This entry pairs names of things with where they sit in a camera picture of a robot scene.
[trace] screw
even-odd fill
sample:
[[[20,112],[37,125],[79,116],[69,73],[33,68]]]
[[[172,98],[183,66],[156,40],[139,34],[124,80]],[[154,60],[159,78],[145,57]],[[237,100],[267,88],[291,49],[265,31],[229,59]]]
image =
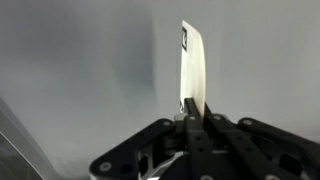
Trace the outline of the screw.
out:
[[[100,165],[99,169],[101,172],[107,172],[111,169],[112,165],[109,162],[104,162]]]
[[[243,124],[250,126],[252,124],[252,121],[246,119],[243,121]]]
[[[218,121],[219,121],[219,120],[221,120],[221,116],[214,115],[214,116],[213,116],[213,119],[215,119],[215,120],[218,120]]]
[[[200,177],[200,180],[214,180],[214,179],[209,175],[203,175]]]
[[[278,176],[273,174],[266,175],[266,180],[281,180]]]
[[[166,121],[166,122],[163,123],[163,125],[165,125],[165,126],[170,126],[171,123],[170,123],[169,121]]]

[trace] gray wall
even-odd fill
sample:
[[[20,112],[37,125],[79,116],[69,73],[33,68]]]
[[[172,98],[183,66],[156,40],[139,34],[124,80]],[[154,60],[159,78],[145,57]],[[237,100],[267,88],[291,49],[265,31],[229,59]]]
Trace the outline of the gray wall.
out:
[[[203,36],[213,111],[320,142],[319,10],[292,0],[2,1],[0,97],[62,178],[85,179],[94,158],[178,113],[185,19]]]

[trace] white background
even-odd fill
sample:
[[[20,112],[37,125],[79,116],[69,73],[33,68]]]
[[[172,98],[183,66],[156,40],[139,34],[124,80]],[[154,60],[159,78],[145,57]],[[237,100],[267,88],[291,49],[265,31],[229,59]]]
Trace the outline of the white background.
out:
[[[320,142],[320,1],[1,1],[0,97],[62,178],[179,112],[183,19],[212,111]]]

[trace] white card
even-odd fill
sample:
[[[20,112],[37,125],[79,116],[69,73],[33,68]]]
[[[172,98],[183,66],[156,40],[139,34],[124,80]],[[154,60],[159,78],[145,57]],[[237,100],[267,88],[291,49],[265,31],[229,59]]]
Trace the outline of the white card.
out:
[[[204,116],[206,98],[205,57],[200,33],[190,24],[182,21],[180,110],[184,99],[193,98],[200,116]]]

